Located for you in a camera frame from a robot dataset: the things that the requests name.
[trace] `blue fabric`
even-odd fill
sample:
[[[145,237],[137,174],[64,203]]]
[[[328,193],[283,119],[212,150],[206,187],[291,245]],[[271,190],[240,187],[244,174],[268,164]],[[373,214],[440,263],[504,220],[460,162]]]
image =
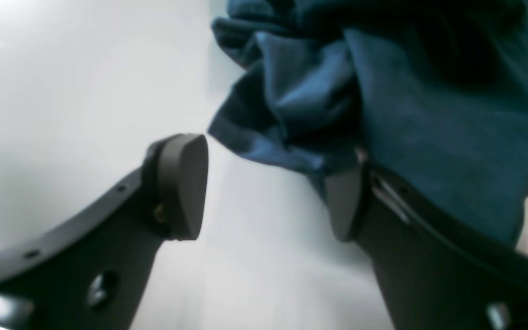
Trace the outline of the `blue fabric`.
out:
[[[514,246],[528,195],[528,0],[230,0],[220,47],[247,73],[209,133],[312,177],[352,146]]]

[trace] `screw hole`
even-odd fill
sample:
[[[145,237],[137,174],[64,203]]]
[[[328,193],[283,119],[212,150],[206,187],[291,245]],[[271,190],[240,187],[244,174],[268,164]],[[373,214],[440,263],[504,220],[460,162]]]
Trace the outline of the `screw hole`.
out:
[[[40,251],[37,250],[37,249],[34,249],[32,251],[26,252],[23,255],[23,257],[24,257],[24,259],[33,259],[33,258],[37,257],[38,255],[40,255]]]
[[[87,292],[87,305],[95,311],[103,309],[117,291],[117,274],[103,272],[95,277]]]

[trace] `brass screw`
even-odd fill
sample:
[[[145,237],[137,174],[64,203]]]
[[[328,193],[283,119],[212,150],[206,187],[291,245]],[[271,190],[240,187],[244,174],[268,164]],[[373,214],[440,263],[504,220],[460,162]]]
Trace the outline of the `brass screw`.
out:
[[[154,218],[156,219],[156,222],[159,224],[163,224],[166,222],[166,219],[164,219],[164,211],[163,211],[163,207],[161,204],[155,207]]]

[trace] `black plastic arm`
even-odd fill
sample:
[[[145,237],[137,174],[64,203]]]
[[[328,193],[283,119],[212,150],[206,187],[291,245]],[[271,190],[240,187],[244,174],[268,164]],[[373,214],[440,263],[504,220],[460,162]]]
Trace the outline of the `black plastic arm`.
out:
[[[162,242],[199,235],[207,172],[203,135],[167,138],[73,219],[1,252],[0,326],[127,330]]]
[[[372,258],[396,329],[528,330],[528,257],[368,167],[327,178],[328,207],[335,236]]]

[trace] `white background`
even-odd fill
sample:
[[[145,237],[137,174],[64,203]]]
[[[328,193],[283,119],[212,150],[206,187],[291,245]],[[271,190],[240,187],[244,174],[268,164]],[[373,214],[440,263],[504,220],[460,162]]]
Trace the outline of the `white background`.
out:
[[[242,71],[224,0],[0,0],[0,249],[204,132]],[[203,232],[163,244],[132,330],[391,330],[371,265],[304,177],[209,141]],[[520,249],[528,253],[528,220]]]

